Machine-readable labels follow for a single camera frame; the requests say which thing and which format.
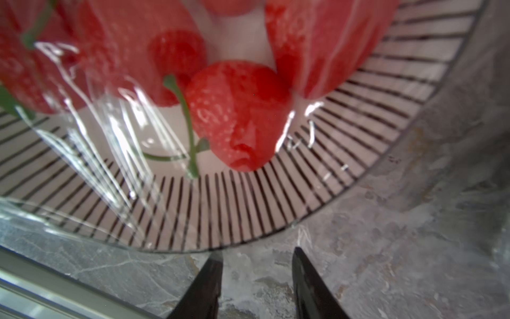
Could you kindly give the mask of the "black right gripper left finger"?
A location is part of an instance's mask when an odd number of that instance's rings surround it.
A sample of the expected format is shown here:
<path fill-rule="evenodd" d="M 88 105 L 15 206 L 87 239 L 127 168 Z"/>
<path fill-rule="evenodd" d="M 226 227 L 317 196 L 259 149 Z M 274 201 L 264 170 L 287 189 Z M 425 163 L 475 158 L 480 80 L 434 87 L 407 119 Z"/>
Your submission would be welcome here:
<path fill-rule="evenodd" d="M 223 256 L 221 253 L 212 253 L 183 298 L 167 318 L 217 318 L 222 276 Z"/>

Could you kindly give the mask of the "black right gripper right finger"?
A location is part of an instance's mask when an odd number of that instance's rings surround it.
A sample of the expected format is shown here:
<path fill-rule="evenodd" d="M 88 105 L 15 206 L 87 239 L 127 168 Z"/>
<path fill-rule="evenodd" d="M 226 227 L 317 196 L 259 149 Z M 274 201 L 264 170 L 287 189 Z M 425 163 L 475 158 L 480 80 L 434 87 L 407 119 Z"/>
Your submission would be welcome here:
<path fill-rule="evenodd" d="M 350 319 L 301 247 L 294 249 L 292 279 L 297 318 Z"/>

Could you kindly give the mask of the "glass plate of strawberries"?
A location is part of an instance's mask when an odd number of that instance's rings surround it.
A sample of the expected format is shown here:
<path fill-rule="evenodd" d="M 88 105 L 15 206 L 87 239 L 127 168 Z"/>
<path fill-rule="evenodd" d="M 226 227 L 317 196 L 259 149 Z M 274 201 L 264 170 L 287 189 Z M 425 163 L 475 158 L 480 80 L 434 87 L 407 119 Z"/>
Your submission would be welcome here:
<path fill-rule="evenodd" d="M 202 252 L 275 235 L 350 190 L 444 86 L 486 1 L 402 1 L 366 62 L 322 99 L 297 101 L 278 153 L 237 172 L 209 151 L 186 174 L 178 108 L 140 127 L 105 96 L 73 115 L 1 113 L 1 220 L 149 253 Z"/>

